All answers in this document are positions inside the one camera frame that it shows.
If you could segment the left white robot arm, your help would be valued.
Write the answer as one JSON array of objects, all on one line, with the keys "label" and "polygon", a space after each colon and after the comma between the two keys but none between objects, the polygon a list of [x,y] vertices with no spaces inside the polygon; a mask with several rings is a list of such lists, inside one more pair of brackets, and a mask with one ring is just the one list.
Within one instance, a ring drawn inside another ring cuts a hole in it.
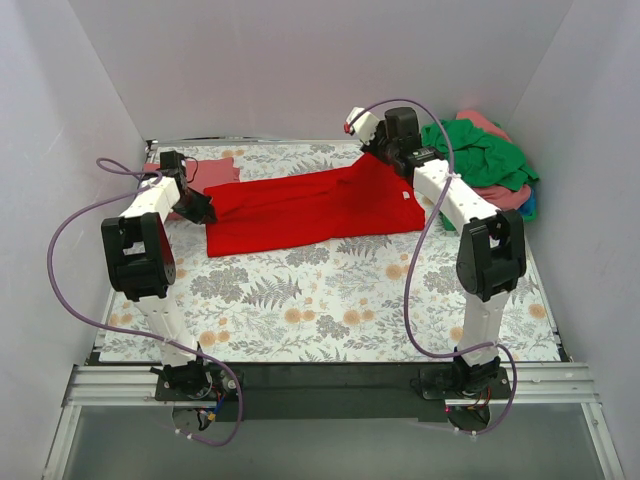
[{"label": "left white robot arm", "polygon": [[213,389],[213,377],[196,355],[199,344],[172,291],[177,268],[164,224],[172,212],[196,225],[215,223],[216,214],[211,198],[189,186],[183,154],[161,153],[158,171],[158,183],[145,173],[147,189],[120,216],[102,222],[107,270],[114,290],[134,304],[150,333],[161,340],[162,368],[153,371],[161,384],[200,400]]}]

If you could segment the red t shirt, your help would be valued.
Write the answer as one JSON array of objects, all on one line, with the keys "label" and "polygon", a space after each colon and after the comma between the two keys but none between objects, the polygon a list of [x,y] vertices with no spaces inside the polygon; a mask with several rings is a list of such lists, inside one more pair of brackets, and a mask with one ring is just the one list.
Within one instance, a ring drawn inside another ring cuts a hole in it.
[{"label": "red t shirt", "polygon": [[205,194],[217,216],[206,226],[211,258],[425,226],[408,182],[370,154],[348,167],[219,185]]}]

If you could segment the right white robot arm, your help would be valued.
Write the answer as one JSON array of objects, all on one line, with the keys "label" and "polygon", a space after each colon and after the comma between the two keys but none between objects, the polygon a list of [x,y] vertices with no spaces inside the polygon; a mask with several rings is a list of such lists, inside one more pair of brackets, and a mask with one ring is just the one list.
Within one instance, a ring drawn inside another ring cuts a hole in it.
[{"label": "right white robot arm", "polygon": [[453,352],[428,353],[436,363],[421,371],[418,384],[431,395],[475,397],[500,375],[504,309],[526,272],[524,223],[517,211],[499,209],[464,182],[455,171],[451,143],[445,153],[423,146],[418,103],[398,99],[395,104],[383,118],[356,107],[344,129],[359,139],[363,151],[433,201],[428,224],[443,214],[459,234],[455,271],[465,291],[463,334]]}]

